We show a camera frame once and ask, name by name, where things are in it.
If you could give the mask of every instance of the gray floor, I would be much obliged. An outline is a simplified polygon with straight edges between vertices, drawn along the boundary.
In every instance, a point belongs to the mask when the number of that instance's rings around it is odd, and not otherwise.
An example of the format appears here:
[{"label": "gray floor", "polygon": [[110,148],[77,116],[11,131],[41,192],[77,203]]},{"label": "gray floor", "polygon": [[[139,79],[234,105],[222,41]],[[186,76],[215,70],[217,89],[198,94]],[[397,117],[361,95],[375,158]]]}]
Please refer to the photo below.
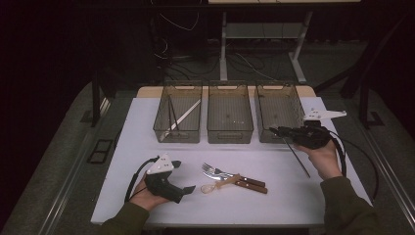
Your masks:
[{"label": "gray floor", "polygon": [[[209,51],[211,57],[208,60],[198,62],[183,57],[176,58],[174,61],[178,66],[173,65],[174,70],[166,70],[166,79],[204,81],[219,79],[218,51],[214,49],[217,42],[211,41],[210,45],[213,49]],[[363,42],[339,42],[335,45],[305,44],[300,54],[300,64],[307,84],[315,86],[344,71],[359,58],[365,46]],[[293,43],[290,42],[232,41],[227,46],[228,79],[295,80],[287,56],[287,51],[292,47]],[[385,125],[373,126],[369,131],[362,128],[356,119],[358,97],[351,100],[342,99],[339,95],[342,85],[339,82],[319,94],[328,110],[347,111],[347,117],[333,120],[340,136],[358,145],[372,157],[385,157],[406,190],[408,198],[415,198],[414,140],[374,92],[370,94],[369,110],[378,113]],[[103,107],[103,117],[98,125],[91,128],[90,122],[84,122],[85,115],[92,110],[90,85],[79,93],[2,234],[94,234],[97,232],[98,226],[91,224],[90,218],[111,162],[116,137],[122,129],[135,94],[136,91],[119,91],[117,96]],[[104,164],[88,164],[86,160],[99,139],[114,141],[109,158]],[[367,193],[372,195],[375,188],[373,168],[358,150],[348,144],[346,146]],[[380,177],[379,193],[374,206],[387,233],[414,234],[401,209],[401,204],[391,189],[393,185],[390,185],[381,173]],[[324,231],[319,228],[310,230],[310,234],[322,232]],[[186,231],[175,231],[175,233],[185,234]],[[215,234],[257,233],[287,234],[272,229],[215,231]]]}]

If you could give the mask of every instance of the human hand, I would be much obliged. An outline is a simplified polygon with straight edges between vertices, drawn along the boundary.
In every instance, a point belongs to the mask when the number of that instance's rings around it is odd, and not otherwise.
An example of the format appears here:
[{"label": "human hand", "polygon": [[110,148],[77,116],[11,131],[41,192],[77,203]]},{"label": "human hand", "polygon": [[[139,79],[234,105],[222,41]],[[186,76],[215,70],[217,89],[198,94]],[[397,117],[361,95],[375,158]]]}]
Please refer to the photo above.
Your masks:
[{"label": "human hand", "polygon": [[311,150],[301,145],[294,145],[294,147],[308,154],[310,161],[318,171],[318,175],[323,180],[342,176],[338,165],[336,146],[332,140],[326,146],[316,150]]},{"label": "human hand", "polygon": [[133,196],[129,202],[140,206],[149,212],[156,206],[169,202],[169,200],[161,196],[155,196],[147,189],[146,182],[144,181],[146,175],[147,174],[144,174],[143,178],[141,178],[140,182],[135,187]]}]

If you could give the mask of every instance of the white table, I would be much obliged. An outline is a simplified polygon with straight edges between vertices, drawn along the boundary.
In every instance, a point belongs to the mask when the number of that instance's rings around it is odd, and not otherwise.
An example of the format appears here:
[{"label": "white table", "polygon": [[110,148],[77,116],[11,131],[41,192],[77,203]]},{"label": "white table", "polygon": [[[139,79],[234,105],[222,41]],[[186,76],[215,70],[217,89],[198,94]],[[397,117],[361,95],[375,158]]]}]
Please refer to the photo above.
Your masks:
[{"label": "white table", "polygon": [[[142,97],[151,97],[146,92],[143,94]],[[311,108],[325,109],[320,98],[300,99],[306,113]],[[312,227],[323,224],[324,198],[317,171],[306,154],[297,152],[311,175],[311,178],[307,178],[287,146],[258,141],[253,99],[252,141],[251,144],[240,145],[208,143],[208,100],[205,95],[201,142],[159,143],[153,131],[159,101],[160,98],[133,100],[91,218],[93,223],[101,224],[116,215],[123,205],[132,175],[144,161],[168,153],[173,161],[182,162],[181,167],[175,169],[168,178],[170,183],[180,188],[196,185],[196,189],[192,194],[185,195],[180,204],[167,203],[153,210],[147,227]],[[324,120],[322,124],[336,131],[330,120]],[[213,182],[202,174],[203,163],[264,181],[268,194],[235,185],[226,185],[210,194],[203,194],[201,186]],[[347,177],[357,194],[370,202],[348,158],[346,164]]]}]

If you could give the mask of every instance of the clear plastic bin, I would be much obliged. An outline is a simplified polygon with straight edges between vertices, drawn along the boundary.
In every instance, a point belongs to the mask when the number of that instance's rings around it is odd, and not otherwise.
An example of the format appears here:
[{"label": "clear plastic bin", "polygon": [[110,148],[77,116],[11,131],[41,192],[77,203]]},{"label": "clear plastic bin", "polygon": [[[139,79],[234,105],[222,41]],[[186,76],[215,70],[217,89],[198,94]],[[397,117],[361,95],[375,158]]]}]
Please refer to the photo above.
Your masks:
[{"label": "clear plastic bin", "polygon": [[207,139],[210,144],[249,144],[254,125],[245,81],[211,81],[208,87]]},{"label": "clear plastic bin", "polygon": [[269,127],[300,127],[303,123],[304,111],[293,82],[257,81],[255,111],[261,143],[285,143]]},{"label": "clear plastic bin", "polygon": [[199,143],[201,81],[166,81],[153,129],[160,143]]}]

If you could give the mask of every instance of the sleeve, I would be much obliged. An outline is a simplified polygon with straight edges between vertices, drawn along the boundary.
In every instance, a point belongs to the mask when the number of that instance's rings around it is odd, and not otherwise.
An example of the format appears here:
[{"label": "sleeve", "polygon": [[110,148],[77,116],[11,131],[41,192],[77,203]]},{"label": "sleeve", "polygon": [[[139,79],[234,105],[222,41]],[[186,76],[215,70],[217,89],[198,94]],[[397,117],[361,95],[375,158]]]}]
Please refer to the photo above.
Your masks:
[{"label": "sleeve", "polygon": [[357,196],[349,179],[330,178],[321,183],[321,188],[326,201],[324,223],[327,235],[385,234],[375,209]]},{"label": "sleeve", "polygon": [[149,212],[132,204],[125,203],[118,214],[105,221],[100,228],[100,235],[139,235],[149,218]]}]

